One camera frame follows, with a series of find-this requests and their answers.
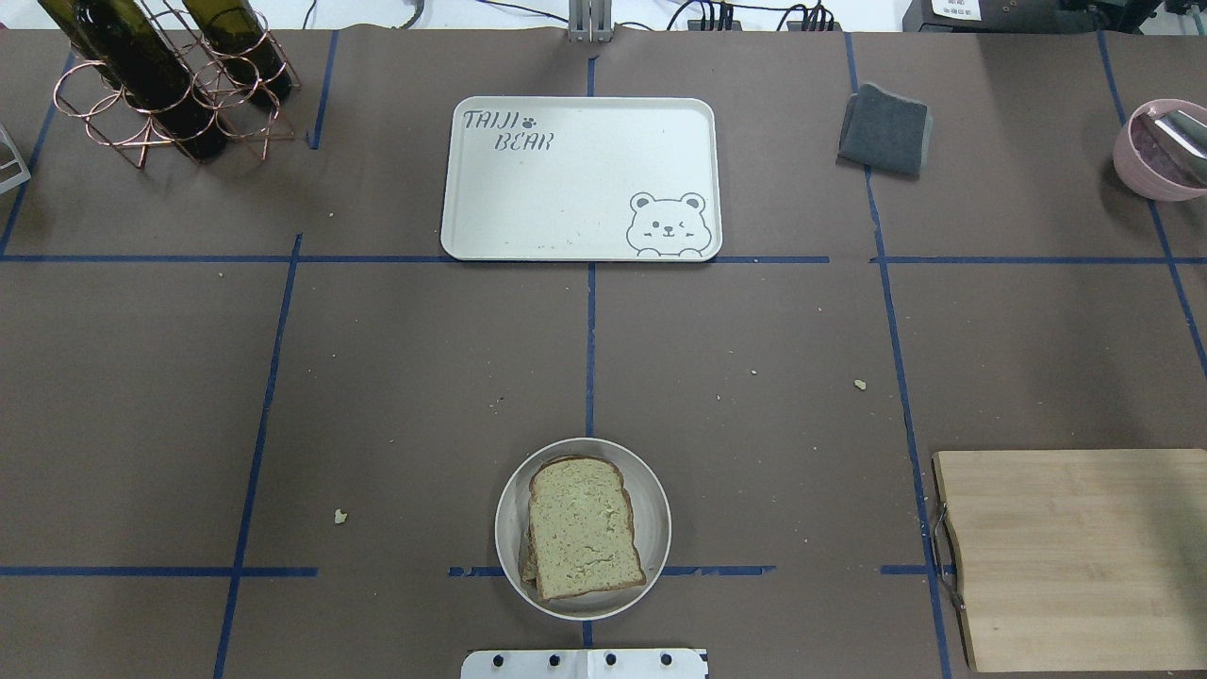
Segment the white bear tray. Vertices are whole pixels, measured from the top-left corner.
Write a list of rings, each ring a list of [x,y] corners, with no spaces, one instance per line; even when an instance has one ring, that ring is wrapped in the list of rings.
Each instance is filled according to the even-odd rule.
[[[450,125],[456,259],[702,262],[721,251],[713,110],[682,96],[470,96]]]

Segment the white round plate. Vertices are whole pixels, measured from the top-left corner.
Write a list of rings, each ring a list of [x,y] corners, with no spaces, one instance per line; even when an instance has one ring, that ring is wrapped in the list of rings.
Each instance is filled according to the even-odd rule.
[[[671,537],[667,492],[651,466],[596,438],[529,455],[505,482],[494,517],[512,589],[568,621],[599,621],[637,604],[667,564]]]

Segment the grey folded cloth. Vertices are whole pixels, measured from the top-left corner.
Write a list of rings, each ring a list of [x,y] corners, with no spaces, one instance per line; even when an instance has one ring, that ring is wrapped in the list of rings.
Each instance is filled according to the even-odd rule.
[[[931,157],[933,115],[925,103],[863,82],[849,98],[836,156],[908,176],[919,176]]]

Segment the green wine bottle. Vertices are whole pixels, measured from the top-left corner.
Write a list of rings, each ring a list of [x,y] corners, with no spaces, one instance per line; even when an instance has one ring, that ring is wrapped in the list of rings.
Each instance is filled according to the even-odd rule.
[[[288,100],[292,78],[249,1],[186,1],[185,8],[217,55],[232,83],[261,109]]]
[[[91,43],[84,39],[83,33],[78,29],[76,22],[76,2],[68,0],[37,0],[36,1],[43,13],[46,13],[53,22],[56,27],[66,35],[69,42],[72,43],[72,49],[82,57],[82,59],[93,63],[93,68],[97,70],[105,84],[110,90],[121,90],[122,83],[116,77],[116,74],[103,62],[103,57],[91,47]]]
[[[77,1],[74,21],[126,93],[148,112],[158,131],[173,137],[177,150],[198,160],[225,150],[227,137],[215,122],[215,111],[202,103],[189,69],[138,2]]]

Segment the metal scoop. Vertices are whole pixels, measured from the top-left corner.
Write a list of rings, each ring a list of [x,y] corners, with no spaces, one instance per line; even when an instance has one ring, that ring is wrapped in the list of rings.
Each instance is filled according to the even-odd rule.
[[[1145,111],[1143,116],[1151,137],[1164,147],[1166,154],[1186,163],[1205,164],[1206,131],[1202,121],[1184,110]]]

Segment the green wine bottle front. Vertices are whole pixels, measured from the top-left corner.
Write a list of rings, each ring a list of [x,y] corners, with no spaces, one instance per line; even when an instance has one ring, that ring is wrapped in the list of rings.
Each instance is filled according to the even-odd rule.
[[[158,131],[173,137],[177,150],[198,160],[225,150],[227,137],[215,122],[215,111],[202,103],[189,69],[138,2],[77,1],[74,21],[126,93],[148,112]]]

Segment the aluminium frame post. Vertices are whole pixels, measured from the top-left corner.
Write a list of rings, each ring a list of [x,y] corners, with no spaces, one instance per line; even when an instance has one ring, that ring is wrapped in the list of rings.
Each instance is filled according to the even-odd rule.
[[[616,35],[611,0],[568,1],[568,42],[610,42]]]

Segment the bread slice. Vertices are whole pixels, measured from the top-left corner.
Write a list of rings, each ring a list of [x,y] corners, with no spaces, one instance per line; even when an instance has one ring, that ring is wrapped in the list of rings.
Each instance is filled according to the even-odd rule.
[[[631,498],[612,461],[581,455],[549,461],[529,490],[541,602],[647,583]]]
[[[524,557],[524,560],[521,560],[521,583],[525,583],[530,586],[530,589],[537,589],[538,563],[535,543],[532,542],[532,529],[526,529],[524,535],[524,549],[521,549],[521,557]]]

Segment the green wine bottle back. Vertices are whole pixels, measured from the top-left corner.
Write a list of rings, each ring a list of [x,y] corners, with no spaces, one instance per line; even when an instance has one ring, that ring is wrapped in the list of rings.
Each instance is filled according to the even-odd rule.
[[[82,59],[93,63],[93,68],[97,70],[105,84],[110,90],[121,90],[122,83],[116,77],[116,74],[103,62],[103,57],[91,47],[91,43],[84,39],[83,33],[78,29],[76,22],[76,2],[68,0],[37,0],[36,1],[43,13],[46,13],[53,22],[56,27],[66,35],[69,42],[72,43],[72,49],[82,57]]]

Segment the wooden cutting board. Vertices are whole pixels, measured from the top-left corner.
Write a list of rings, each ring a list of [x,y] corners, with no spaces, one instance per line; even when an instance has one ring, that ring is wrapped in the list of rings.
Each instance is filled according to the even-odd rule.
[[[980,673],[1203,671],[1203,450],[933,456]]]

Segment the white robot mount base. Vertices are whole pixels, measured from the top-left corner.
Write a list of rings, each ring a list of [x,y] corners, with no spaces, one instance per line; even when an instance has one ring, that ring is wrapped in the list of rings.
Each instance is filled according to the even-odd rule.
[[[461,678],[709,678],[705,650],[622,648],[479,650],[463,660]]]

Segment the green wine bottle middle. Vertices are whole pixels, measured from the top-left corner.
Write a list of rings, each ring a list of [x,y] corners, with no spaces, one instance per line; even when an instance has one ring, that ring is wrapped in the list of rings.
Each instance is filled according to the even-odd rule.
[[[261,109],[288,100],[292,78],[249,1],[186,1],[185,8],[217,55],[232,83]]]

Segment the pink bowl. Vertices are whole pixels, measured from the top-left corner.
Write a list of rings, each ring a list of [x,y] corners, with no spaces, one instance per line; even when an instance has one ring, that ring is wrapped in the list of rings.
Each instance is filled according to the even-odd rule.
[[[1144,124],[1145,111],[1184,110],[1205,124],[1205,107],[1180,99],[1156,99],[1135,110],[1116,133],[1113,163],[1131,191],[1154,201],[1190,201],[1205,197],[1205,164],[1166,154]]]

